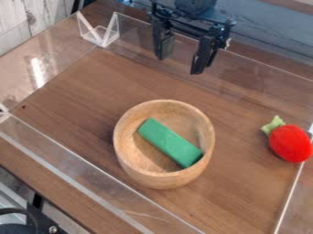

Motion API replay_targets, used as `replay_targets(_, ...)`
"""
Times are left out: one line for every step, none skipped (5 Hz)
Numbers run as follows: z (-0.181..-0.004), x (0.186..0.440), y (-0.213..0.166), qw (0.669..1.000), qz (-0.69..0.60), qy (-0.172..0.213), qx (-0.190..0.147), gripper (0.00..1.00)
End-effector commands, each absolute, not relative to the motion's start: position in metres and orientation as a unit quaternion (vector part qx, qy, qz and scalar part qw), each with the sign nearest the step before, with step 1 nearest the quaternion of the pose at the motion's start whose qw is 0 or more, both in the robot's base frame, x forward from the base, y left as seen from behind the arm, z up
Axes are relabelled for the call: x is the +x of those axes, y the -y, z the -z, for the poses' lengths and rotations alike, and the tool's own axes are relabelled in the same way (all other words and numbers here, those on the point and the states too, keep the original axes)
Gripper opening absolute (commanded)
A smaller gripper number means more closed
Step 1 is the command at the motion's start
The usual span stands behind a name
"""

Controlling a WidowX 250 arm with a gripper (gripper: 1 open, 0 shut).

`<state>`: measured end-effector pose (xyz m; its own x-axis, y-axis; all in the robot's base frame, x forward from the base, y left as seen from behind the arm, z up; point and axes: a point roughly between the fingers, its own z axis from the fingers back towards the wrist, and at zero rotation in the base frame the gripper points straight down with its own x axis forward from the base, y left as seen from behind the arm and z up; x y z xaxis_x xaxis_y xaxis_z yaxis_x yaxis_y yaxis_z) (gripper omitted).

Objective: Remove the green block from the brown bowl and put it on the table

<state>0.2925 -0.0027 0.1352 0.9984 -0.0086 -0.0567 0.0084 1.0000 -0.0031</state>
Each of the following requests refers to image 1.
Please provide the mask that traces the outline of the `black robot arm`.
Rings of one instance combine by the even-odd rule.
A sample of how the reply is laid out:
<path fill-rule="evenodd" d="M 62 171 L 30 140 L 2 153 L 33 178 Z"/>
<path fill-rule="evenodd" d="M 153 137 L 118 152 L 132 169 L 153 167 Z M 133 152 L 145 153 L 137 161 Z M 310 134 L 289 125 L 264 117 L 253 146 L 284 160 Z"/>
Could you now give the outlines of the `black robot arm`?
<path fill-rule="evenodd" d="M 219 0 L 150 0 L 154 54 L 158 60 L 174 52 L 176 33 L 199 40 L 193 54 L 193 75 L 212 66 L 220 49 L 228 49 L 236 21 L 216 10 Z"/>

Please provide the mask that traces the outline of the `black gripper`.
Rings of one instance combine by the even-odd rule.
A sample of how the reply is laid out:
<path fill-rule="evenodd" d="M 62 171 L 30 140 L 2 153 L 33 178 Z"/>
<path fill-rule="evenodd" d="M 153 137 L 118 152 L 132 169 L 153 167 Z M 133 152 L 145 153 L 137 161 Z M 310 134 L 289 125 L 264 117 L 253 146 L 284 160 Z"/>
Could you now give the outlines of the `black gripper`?
<path fill-rule="evenodd" d="M 158 60 L 166 59 L 176 47 L 176 34 L 166 20 L 172 27 L 189 37 L 201 37 L 199 50 L 193 55 L 195 75 L 201 74 L 212 65 L 219 48 L 228 49 L 232 40 L 235 18 L 220 13 L 216 5 L 216 1 L 152 1 L 152 13 L 162 18 L 154 18 L 152 24 Z"/>

